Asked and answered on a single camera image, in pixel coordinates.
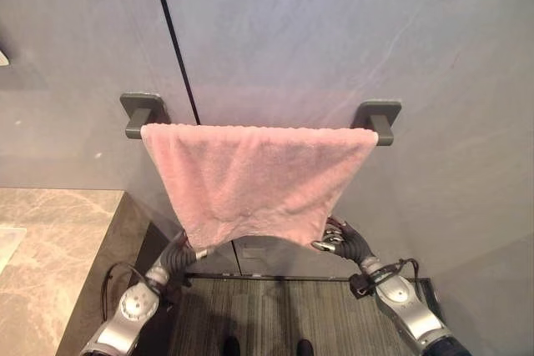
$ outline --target wall bracket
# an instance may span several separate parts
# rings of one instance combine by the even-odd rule
[[[130,139],[141,139],[141,127],[144,124],[170,124],[164,100],[159,95],[123,93],[120,95],[120,102],[130,118],[125,130]]]
[[[393,143],[391,126],[401,110],[401,102],[391,100],[369,100],[356,111],[351,128],[367,128],[378,133],[377,146]]]

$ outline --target countertop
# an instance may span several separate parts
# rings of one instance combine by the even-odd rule
[[[0,227],[27,230],[0,273],[2,354],[77,354],[103,272],[135,260],[147,225],[123,191],[0,188]]]

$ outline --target floor mat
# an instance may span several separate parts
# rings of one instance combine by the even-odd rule
[[[307,338],[315,356],[411,355],[373,298],[347,282],[194,278],[185,288],[172,355],[219,355],[237,337],[246,356],[295,355]]]

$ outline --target fuzzy towel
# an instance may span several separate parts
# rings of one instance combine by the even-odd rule
[[[357,129],[148,124],[144,145],[194,248],[245,235],[310,246],[375,147]]]

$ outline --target sink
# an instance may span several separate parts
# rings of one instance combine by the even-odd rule
[[[0,227],[0,274],[26,235],[25,228]]]

